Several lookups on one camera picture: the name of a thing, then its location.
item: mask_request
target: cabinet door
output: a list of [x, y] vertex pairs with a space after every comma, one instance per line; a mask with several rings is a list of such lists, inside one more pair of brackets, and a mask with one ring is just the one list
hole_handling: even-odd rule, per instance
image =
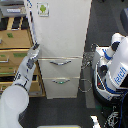
[[77, 97], [78, 78], [43, 79], [43, 82], [48, 99]]
[[[92, 0], [31, 0], [37, 42], [41, 44], [39, 57], [82, 56]], [[30, 10], [24, 0], [32, 30]], [[49, 16], [38, 14], [38, 3], [48, 3]]]
[[39, 60], [42, 78], [79, 77], [81, 58]]

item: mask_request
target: floor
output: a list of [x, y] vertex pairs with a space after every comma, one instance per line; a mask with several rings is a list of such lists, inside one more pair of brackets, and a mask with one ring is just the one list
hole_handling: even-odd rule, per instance
[[[85, 45], [85, 55], [92, 53], [93, 43], [99, 46], [109, 46], [111, 37], [119, 32], [127, 35], [120, 22], [120, 12], [128, 7], [128, 0], [92, 0], [91, 15]], [[90, 77], [90, 67], [83, 68], [81, 79]], [[89, 81], [80, 80], [82, 90], [90, 88]], [[24, 118], [20, 121], [24, 128], [36, 128], [45, 125], [79, 125], [81, 128], [92, 128], [91, 115], [98, 117], [103, 128], [106, 119], [101, 113], [101, 106], [95, 99], [92, 89], [87, 93], [78, 91], [76, 99], [53, 99], [30, 98], [30, 103], [25, 111]]]

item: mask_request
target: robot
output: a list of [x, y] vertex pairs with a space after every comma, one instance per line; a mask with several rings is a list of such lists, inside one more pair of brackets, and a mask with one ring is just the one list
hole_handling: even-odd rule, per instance
[[0, 128], [22, 128], [18, 119], [29, 103], [28, 92], [39, 51], [37, 43], [29, 49], [18, 68], [13, 84], [3, 92], [0, 101]]
[[128, 37], [112, 36], [111, 46], [96, 47], [93, 91], [102, 103], [116, 105], [128, 90]]

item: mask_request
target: drawer handle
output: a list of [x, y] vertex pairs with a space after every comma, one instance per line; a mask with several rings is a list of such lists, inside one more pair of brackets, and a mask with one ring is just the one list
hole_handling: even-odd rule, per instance
[[67, 80], [67, 79], [65, 79], [65, 80], [62, 80], [62, 81], [57, 81], [57, 80], [52, 80], [52, 82], [55, 82], [55, 83], [57, 83], [57, 84], [64, 84], [64, 83], [66, 83], [66, 82], [68, 82], [68, 81], [70, 81], [70, 80]]
[[11, 75], [11, 74], [15, 74], [16, 71], [14, 70], [14, 72], [0, 72], [0, 75]]
[[0, 63], [8, 63], [9, 59], [7, 59], [6, 61], [0, 61]]
[[57, 63], [57, 62], [54, 62], [54, 61], [50, 61], [50, 63], [55, 64], [55, 65], [65, 65], [65, 64], [68, 64], [70, 62], [71, 62], [71, 60], [68, 60], [68, 61], [63, 62], [63, 63]]

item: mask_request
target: sticker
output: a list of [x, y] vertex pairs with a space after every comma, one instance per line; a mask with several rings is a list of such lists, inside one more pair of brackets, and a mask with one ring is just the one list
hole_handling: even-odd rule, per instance
[[25, 57], [27, 53], [13, 53], [14, 57]]
[[37, 3], [37, 10], [39, 16], [49, 16], [49, 5], [48, 3]]
[[13, 38], [12, 33], [7, 33], [8, 38]]
[[12, 67], [10, 67], [9, 69], [13, 69]]
[[6, 57], [5, 55], [0, 55], [0, 57]]

